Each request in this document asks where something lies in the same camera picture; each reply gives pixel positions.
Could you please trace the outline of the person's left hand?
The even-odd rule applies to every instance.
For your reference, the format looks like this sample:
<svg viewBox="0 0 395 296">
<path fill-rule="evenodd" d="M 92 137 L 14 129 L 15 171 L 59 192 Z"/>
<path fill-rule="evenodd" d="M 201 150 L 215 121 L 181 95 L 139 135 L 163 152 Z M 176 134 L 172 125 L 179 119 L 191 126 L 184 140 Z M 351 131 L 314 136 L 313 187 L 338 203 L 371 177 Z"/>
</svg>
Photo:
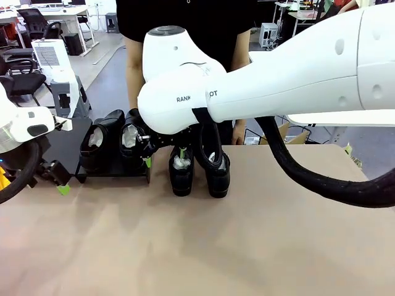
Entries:
<svg viewBox="0 0 395 296">
<path fill-rule="evenodd" d="M 245 125 L 244 124 L 235 124 L 233 127 L 232 133 L 232 145 L 243 145 L 244 144 L 244 137 L 245 137 Z"/>
</svg>

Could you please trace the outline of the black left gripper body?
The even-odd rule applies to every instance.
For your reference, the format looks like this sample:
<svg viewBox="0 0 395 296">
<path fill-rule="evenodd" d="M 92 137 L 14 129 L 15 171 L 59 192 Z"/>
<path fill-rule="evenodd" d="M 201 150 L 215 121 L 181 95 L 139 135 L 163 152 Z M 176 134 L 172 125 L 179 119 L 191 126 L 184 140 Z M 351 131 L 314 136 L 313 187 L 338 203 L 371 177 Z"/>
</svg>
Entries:
<svg viewBox="0 0 395 296">
<path fill-rule="evenodd" d="M 38 184 L 38 181 L 45 181 L 47 183 L 54 184 L 54 178 L 50 174 L 51 169 L 52 163 L 43 160 L 37 166 L 35 174 L 30 180 L 30 188 L 34 188 Z"/>
</svg>

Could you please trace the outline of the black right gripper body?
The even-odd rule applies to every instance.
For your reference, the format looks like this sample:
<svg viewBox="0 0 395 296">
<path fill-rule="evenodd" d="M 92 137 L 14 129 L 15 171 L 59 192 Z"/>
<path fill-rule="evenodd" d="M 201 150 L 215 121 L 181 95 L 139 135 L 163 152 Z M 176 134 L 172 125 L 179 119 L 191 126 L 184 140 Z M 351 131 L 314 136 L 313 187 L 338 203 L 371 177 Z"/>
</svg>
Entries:
<svg viewBox="0 0 395 296">
<path fill-rule="evenodd" d="M 191 125 L 176 134 L 160 134 L 148 129 L 148 134 L 139 137 L 139 147 L 143 152 L 156 152 L 167 146 L 192 147 L 198 141 L 200 125 Z"/>
</svg>

